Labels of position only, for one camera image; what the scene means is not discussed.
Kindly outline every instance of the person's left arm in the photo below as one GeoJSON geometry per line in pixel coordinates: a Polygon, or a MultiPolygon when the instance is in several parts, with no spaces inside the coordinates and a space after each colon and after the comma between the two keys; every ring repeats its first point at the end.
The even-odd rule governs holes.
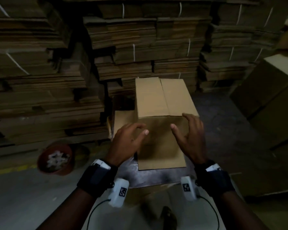
{"type": "MultiPolygon", "coordinates": [[[[129,123],[120,128],[111,143],[104,162],[119,167],[135,154],[149,131],[144,130],[134,139],[136,128],[145,128],[143,123],[129,123]]],[[[81,229],[97,197],[76,188],[65,201],[37,228],[38,230],[81,229]]]]}

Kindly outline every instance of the qr code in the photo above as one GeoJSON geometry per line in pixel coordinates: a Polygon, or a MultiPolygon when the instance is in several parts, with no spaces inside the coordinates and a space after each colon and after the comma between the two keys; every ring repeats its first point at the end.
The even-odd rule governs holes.
{"type": "Polygon", "coordinates": [[[185,192],[191,191],[188,183],[183,184],[182,187],[183,187],[183,191],[185,191],[185,192]]]}
{"type": "Polygon", "coordinates": [[[119,192],[119,196],[121,196],[121,197],[125,197],[126,192],[127,192],[127,189],[124,188],[124,187],[122,187],[121,190],[120,190],[120,192],[119,192]]]}

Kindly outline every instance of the hand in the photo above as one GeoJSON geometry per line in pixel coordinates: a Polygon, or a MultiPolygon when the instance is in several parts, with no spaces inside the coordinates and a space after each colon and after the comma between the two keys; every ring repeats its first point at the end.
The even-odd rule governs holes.
{"type": "Polygon", "coordinates": [[[122,126],[115,134],[105,161],[112,165],[120,166],[124,161],[132,157],[140,149],[141,143],[149,131],[142,131],[136,139],[134,139],[133,133],[135,129],[145,127],[146,124],[144,123],[129,123],[122,126]]]}
{"type": "Polygon", "coordinates": [[[182,152],[195,164],[208,161],[203,122],[191,114],[182,114],[189,122],[189,133],[183,136],[175,124],[171,129],[182,152]]]}

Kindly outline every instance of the box top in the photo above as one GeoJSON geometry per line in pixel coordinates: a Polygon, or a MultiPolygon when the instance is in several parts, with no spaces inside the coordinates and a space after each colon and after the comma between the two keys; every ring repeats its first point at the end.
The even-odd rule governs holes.
{"type": "Polygon", "coordinates": [[[139,118],[182,113],[198,116],[182,79],[137,78],[135,85],[139,118]]]}
{"type": "Polygon", "coordinates": [[[288,57],[277,54],[264,58],[264,60],[288,75],[288,57]]]}

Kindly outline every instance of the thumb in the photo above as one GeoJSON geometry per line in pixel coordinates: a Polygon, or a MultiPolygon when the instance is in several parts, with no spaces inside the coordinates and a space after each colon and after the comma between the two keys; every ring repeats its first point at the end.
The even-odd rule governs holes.
{"type": "Polygon", "coordinates": [[[176,141],[177,141],[178,145],[181,146],[181,144],[185,141],[185,138],[181,134],[181,132],[178,129],[178,127],[175,124],[173,124],[173,123],[171,124],[171,130],[173,132],[173,135],[176,138],[176,141]]]}
{"type": "Polygon", "coordinates": [[[142,131],[142,132],[138,135],[138,137],[133,141],[134,144],[135,144],[137,147],[140,147],[142,141],[145,139],[145,137],[148,135],[148,133],[149,133],[149,130],[144,130],[144,131],[142,131]]]}

